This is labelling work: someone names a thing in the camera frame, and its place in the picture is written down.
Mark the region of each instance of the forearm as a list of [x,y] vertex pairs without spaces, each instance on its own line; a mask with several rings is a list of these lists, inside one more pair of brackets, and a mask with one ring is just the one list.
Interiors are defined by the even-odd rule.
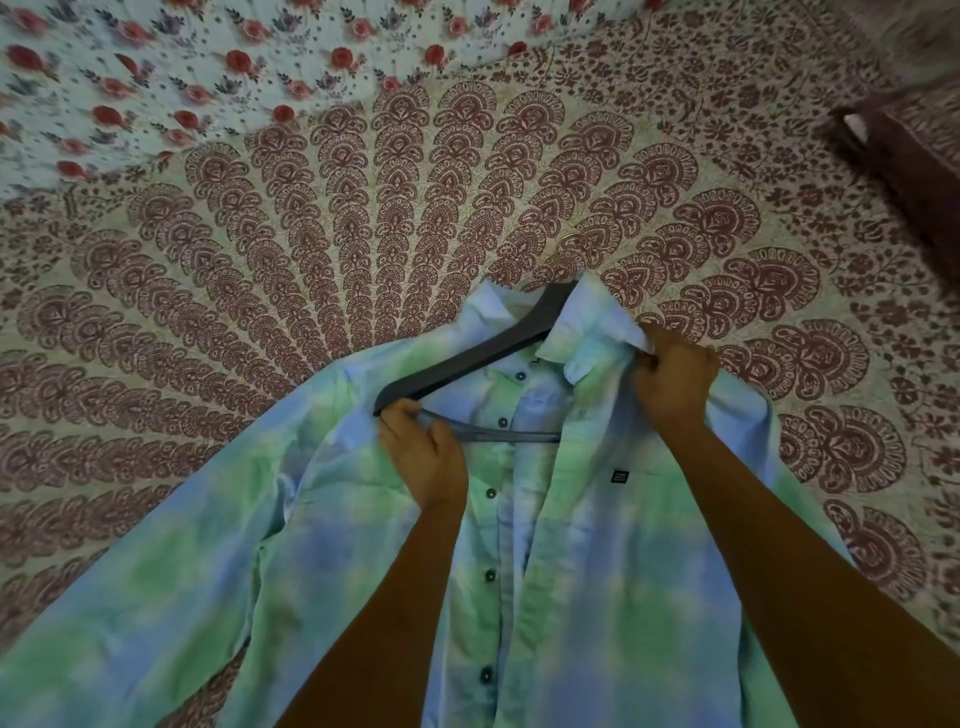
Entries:
[[463,510],[420,514],[370,601],[278,726],[419,726]]
[[[960,661],[793,514],[704,425],[666,428],[802,726],[949,724]],[[917,711],[925,712],[917,720]]]

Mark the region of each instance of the button-up shirt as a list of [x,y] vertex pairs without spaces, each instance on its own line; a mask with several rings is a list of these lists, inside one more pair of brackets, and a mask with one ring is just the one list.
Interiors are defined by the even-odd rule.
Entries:
[[[377,444],[377,393],[508,328],[536,297],[482,283],[455,323],[335,362],[275,405],[27,630],[0,662],[0,724],[153,725],[246,643],[220,724],[273,725],[418,515]],[[423,725],[793,724],[631,391],[636,349],[649,349],[641,329],[587,275],[545,341],[424,399],[447,418],[562,439],[465,445],[468,506]],[[721,373],[707,419],[842,550],[780,462],[763,395]]]

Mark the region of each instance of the pillow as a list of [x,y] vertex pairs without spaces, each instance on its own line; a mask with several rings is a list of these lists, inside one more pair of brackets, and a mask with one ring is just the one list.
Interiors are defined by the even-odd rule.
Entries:
[[960,75],[835,117],[844,143],[890,185],[947,275],[960,280]]

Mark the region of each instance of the mandala print bedsheet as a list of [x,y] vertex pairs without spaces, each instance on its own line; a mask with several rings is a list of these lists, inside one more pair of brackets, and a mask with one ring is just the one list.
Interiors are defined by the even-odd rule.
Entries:
[[0,649],[332,358],[579,269],[765,387],[857,565],[960,646],[958,303],[817,131],[887,83],[820,0],[711,0],[6,206]]

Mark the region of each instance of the gray hanger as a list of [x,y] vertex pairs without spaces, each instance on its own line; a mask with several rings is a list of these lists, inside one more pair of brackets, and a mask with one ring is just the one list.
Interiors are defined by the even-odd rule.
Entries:
[[422,426],[428,426],[430,420],[443,420],[462,443],[559,443],[561,435],[560,432],[514,432],[510,429],[469,425],[428,409],[422,409],[418,419]]
[[[487,341],[477,344],[451,356],[432,367],[414,372],[403,379],[393,381],[385,386],[376,398],[373,406],[373,415],[380,416],[384,407],[397,400],[406,398],[420,400],[431,392],[435,392],[451,381],[466,376],[478,369],[493,364],[505,356],[526,349],[531,344],[543,341],[550,333],[550,329],[564,309],[566,299],[569,298],[577,281],[550,283],[543,290],[534,307],[513,326],[501,331]],[[513,432],[507,429],[492,427],[478,427],[467,423],[449,420],[434,412],[421,410],[422,415],[450,424],[450,428],[457,435],[457,439],[465,443],[559,443],[559,432]]]

